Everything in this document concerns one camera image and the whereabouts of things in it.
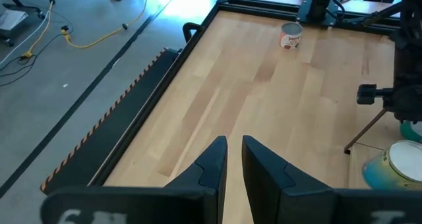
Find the black desk leg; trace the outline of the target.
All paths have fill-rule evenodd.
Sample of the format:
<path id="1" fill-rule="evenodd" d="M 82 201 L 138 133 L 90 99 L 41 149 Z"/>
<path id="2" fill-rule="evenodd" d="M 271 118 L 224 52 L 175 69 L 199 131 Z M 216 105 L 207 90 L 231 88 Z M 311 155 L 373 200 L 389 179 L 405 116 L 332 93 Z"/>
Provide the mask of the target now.
<path id="1" fill-rule="evenodd" d="M 3 3 L 4 6 L 8 10 L 15 10 L 15 11 L 24 11 L 28 14 L 36 13 L 38 18 L 44 20 L 45 15 L 43 14 L 42 10 L 38 7 L 27 6 L 24 5 L 20 0 L 11 0 L 13 3 Z"/>

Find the red and white Juicy can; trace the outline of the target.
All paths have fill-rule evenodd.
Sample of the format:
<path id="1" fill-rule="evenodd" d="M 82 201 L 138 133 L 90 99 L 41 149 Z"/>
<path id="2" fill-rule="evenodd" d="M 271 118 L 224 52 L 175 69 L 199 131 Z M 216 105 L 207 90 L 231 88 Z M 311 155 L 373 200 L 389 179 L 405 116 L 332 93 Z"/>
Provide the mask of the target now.
<path id="1" fill-rule="evenodd" d="M 280 47 L 283 49 L 295 49 L 301 41 L 303 27 L 296 22 L 288 22 L 282 25 L 280 33 Z"/>

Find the black hazard striped floor mat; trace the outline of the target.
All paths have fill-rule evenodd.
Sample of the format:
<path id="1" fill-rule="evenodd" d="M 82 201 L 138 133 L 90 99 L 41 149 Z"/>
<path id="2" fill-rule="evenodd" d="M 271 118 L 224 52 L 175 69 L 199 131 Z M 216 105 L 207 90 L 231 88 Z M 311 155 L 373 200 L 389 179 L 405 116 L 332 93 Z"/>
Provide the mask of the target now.
<path id="1" fill-rule="evenodd" d="M 41 184 L 44 194 L 64 186 L 90 184 L 177 56 L 178 51 L 174 49 L 164 48 L 159 52 Z"/>

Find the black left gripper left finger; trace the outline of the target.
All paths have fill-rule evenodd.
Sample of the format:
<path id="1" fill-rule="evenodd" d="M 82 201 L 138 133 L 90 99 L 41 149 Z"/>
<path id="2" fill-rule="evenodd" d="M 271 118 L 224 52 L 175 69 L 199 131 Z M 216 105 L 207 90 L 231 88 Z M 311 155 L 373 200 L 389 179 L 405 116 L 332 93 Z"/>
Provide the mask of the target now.
<path id="1" fill-rule="evenodd" d="M 218 136 L 164 187 L 74 186 L 43 202 L 43 224 L 222 224 L 227 139 Z"/>

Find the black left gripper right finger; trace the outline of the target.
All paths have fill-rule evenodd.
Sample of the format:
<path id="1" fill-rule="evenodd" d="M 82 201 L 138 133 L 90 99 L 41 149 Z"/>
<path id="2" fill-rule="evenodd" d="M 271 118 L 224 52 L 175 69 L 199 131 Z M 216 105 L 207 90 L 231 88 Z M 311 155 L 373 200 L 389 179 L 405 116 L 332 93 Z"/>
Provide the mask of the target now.
<path id="1" fill-rule="evenodd" d="M 422 192 L 332 188 L 249 135 L 242 164 L 254 224 L 422 224 Z"/>

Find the black metal table frame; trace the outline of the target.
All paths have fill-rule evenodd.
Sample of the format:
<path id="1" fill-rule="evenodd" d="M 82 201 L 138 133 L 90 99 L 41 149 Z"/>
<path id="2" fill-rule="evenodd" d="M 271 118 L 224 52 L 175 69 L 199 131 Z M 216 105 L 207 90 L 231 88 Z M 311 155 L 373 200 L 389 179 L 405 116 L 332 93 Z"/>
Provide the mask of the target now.
<path id="1" fill-rule="evenodd" d="M 227 189 L 243 189 L 242 138 L 252 136 L 331 187 L 349 186 L 357 130 L 382 101 L 356 102 L 361 84 L 393 84 L 394 44 L 382 28 L 302 24 L 280 47 L 296 6 L 219 0 L 100 167 L 91 186 L 164 186 L 218 136 Z"/>

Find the blue and yellow can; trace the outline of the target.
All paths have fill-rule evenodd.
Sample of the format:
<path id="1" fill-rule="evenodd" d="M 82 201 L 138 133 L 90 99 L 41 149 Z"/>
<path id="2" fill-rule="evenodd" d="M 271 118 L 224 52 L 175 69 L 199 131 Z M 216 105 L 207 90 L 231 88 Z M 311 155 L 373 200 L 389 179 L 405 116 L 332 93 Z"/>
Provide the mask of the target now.
<path id="1" fill-rule="evenodd" d="M 422 190 L 422 144 L 401 140 L 368 160 L 362 175 L 373 189 Z"/>

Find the teal tuna can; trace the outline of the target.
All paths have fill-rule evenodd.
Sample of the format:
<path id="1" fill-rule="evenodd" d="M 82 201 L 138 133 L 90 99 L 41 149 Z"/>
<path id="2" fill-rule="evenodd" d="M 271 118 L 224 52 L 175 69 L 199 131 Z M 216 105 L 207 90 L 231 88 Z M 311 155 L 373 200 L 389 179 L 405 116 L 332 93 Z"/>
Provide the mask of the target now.
<path id="1" fill-rule="evenodd" d="M 400 125 L 400 132 L 406 140 L 422 144 L 422 122 L 413 123 L 410 121 L 404 121 Z"/>

